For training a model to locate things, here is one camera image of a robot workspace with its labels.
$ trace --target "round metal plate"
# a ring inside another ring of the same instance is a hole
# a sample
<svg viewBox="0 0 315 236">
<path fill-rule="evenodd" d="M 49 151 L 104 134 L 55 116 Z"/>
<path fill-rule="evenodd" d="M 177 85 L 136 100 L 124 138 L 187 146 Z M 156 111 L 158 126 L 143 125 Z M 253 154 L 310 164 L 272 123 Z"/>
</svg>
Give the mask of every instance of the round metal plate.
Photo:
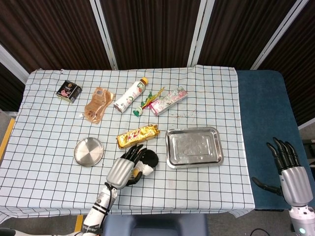
<svg viewBox="0 0 315 236">
<path fill-rule="evenodd" d="M 74 159 L 85 167 L 95 165 L 101 160 L 103 154 L 103 144 L 96 138 L 85 138 L 74 149 Z"/>
</svg>

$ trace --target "gold snack wrapper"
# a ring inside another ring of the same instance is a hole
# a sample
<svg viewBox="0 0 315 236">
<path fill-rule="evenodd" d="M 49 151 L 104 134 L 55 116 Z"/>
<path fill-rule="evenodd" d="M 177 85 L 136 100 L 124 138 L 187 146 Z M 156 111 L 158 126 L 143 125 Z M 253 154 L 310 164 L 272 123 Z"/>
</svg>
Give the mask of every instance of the gold snack wrapper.
<svg viewBox="0 0 315 236">
<path fill-rule="evenodd" d="M 117 136 L 117 143 L 119 148 L 128 148 L 132 145 L 150 140 L 159 134 L 158 125 L 149 124 L 139 129 L 131 130 L 127 133 Z"/>
</svg>

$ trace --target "blue mat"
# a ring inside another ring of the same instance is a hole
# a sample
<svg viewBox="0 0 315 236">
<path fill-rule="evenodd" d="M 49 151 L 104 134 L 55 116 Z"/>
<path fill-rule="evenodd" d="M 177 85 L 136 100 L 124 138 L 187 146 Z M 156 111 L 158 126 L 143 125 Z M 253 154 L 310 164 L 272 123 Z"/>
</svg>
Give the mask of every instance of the blue mat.
<svg viewBox="0 0 315 236">
<path fill-rule="evenodd" d="M 280 180 L 266 142 L 272 137 L 289 141 L 296 149 L 301 165 L 306 167 L 313 195 L 315 182 L 286 93 L 284 79 L 270 70 L 237 71 L 241 121 L 249 174 L 268 185 L 279 186 Z M 287 209 L 283 197 L 267 192 L 252 182 L 256 209 Z"/>
</svg>

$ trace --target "dark brown curtain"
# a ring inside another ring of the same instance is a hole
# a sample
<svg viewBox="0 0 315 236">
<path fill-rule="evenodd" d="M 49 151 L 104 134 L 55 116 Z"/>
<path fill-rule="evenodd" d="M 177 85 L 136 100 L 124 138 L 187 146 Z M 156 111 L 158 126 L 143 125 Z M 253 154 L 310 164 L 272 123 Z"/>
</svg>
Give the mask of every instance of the dark brown curtain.
<svg viewBox="0 0 315 236">
<path fill-rule="evenodd" d="M 259 67 L 282 73 L 298 125 L 315 117 L 315 1 L 309 1 Z"/>
<path fill-rule="evenodd" d="M 101 0 L 119 69 L 186 67 L 200 0 Z"/>
<path fill-rule="evenodd" d="M 250 69 L 295 0 L 217 0 L 198 64 Z"/>
<path fill-rule="evenodd" d="M 0 43 L 28 72 L 110 69 L 89 0 L 0 0 Z"/>
<path fill-rule="evenodd" d="M 17 112 L 25 85 L 0 63 L 0 109 Z"/>
</svg>

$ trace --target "stainless steel dish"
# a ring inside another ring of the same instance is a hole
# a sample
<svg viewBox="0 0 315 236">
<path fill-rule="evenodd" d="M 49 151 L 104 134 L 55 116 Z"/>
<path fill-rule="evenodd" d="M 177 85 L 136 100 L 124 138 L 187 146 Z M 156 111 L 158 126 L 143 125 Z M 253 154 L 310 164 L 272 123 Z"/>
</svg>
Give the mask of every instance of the stainless steel dish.
<svg viewBox="0 0 315 236">
<path fill-rule="evenodd" d="M 74 159 L 81 166 L 89 167 L 101 160 L 104 147 L 96 138 L 85 138 L 81 140 L 74 149 Z"/>
<path fill-rule="evenodd" d="M 213 127 L 170 129 L 165 134 L 171 168 L 218 166 L 223 162 L 219 132 Z"/>
</svg>

